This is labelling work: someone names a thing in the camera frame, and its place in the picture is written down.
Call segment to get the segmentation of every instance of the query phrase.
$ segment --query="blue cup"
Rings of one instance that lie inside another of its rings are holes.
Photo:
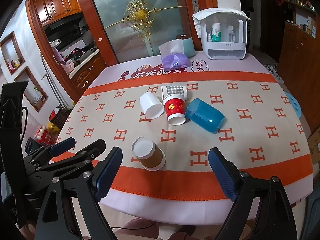
[[[186,117],[212,133],[218,132],[225,120],[223,113],[199,98],[190,103],[186,109]]]

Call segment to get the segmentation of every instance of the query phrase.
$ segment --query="purple tissue package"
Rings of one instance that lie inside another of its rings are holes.
[[[182,53],[170,54],[167,57],[161,58],[163,70],[168,72],[189,66],[189,60],[186,55]]]

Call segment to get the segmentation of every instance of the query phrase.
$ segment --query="kitchen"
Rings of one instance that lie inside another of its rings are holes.
[[[54,58],[80,94],[106,67],[78,0],[35,0]]]

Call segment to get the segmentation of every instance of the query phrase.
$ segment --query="blue stool seat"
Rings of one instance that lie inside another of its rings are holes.
[[[284,92],[284,93],[286,94],[287,98],[289,99],[293,109],[296,111],[298,118],[300,118],[302,112],[301,112],[301,107],[300,107],[298,101],[289,93],[287,93],[287,92]]]

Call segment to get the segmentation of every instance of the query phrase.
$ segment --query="small white bottle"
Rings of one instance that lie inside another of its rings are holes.
[[[233,26],[228,25],[228,32],[226,34],[226,42],[236,42],[236,35],[233,33]]]
[[[208,41],[212,41],[211,32],[208,33]]]
[[[221,26],[218,19],[214,17],[214,24],[212,25],[212,42],[221,42]]]

